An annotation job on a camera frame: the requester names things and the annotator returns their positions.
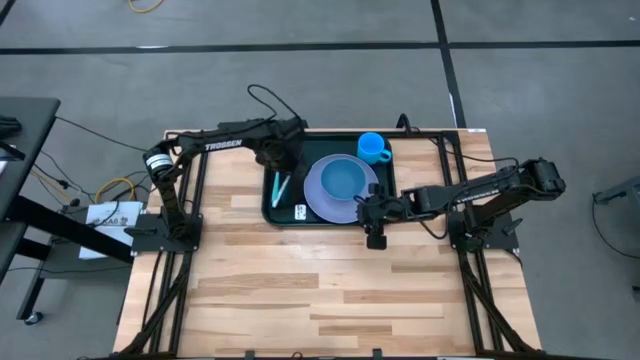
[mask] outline mug handle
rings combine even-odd
[[[380,162],[389,162],[389,161],[391,161],[391,151],[382,150],[382,152],[380,152]]]

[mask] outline small label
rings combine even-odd
[[[307,205],[296,205],[295,209],[296,220],[307,220]]]

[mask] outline gray concrete floor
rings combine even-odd
[[[633,0],[441,2],[451,41],[640,38]],[[25,48],[435,39],[423,0],[168,0],[147,15],[124,0],[18,0],[0,28],[0,47]],[[544,156],[568,182],[557,201],[516,212],[525,219],[518,234],[544,348],[636,358],[640,304],[630,287],[640,284],[640,265],[598,239],[590,194],[640,174],[640,49],[456,50],[453,60],[468,126],[488,129],[495,156]],[[417,126],[453,126],[437,50],[0,56],[0,95],[58,97],[60,116],[142,147],[167,128],[264,114],[244,92],[253,82],[272,87],[313,127],[390,126],[400,112]],[[91,191],[142,169],[138,153],[64,123],[45,149]],[[46,158],[38,163],[54,172]],[[23,194],[56,208],[32,179]],[[614,245],[640,253],[624,201],[597,211]],[[13,266],[32,264],[17,257]],[[7,359],[110,352],[127,271],[47,281],[37,303],[47,319],[26,327],[14,317],[30,276],[12,272],[0,287]]]

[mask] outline wooden table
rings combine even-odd
[[[463,154],[492,158],[485,132],[460,130],[460,138]],[[425,139],[391,144],[398,190],[443,183],[435,145]],[[260,211],[263,169],[253,153],[234,149],[209,156],[201,209],[205,232],[193,258],[180,356],[244,356],[245,350],[258,356],[371,356],[373,348],[385,355],[473,354],[458,260],[448,240],[431,238],[417,223],[391,225],[385,229],[389,248],[373,251],[357,227],[272,227]],[[455,169],[453,156],[450,163]],[[495,171],[492,163],[465,164],[469,178]],[[195,169],[190,178],[193,191]],[[150,209],[159,205],[153,194]],[[429,225],[443,231],[444,217]],[[496,305],[526,342],[539,347],[519,264],[504,251],[485,255]],[[140,329],[155,258],[135,260],[116,351]],[[180,263],[176,259],[174,274]],[[479,310],[490,348],[486,314]],[[169,320],[161,350],[168,346]]]

